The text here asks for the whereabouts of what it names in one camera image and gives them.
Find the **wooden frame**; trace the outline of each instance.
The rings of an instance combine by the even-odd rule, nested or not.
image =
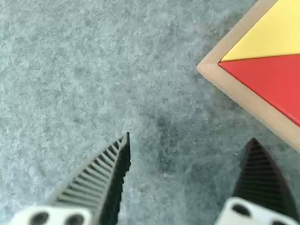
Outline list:
[[[197,70],[300,153],[300,127],[218,65],[276,2],[259,0],[198,64]]]

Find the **carpet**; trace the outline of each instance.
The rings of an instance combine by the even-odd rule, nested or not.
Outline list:
[[[246,0],[0,0],[0,223],[130,132],[120,225],[213,224],[256,137],[300,206],[300,155],[196,65]]]

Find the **red triangle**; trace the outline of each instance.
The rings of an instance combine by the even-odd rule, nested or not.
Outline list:
[[[224,61],[219,66],[300,126],[300,55]]]

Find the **yellow triangle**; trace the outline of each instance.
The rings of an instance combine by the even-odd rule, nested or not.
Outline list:
[[[279,0],[222,61],[300,53],[300,0]]]

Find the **tangram puzzle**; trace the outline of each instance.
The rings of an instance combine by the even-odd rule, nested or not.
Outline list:
[[[259,0],[197,69],[300,152],[300,0]]]

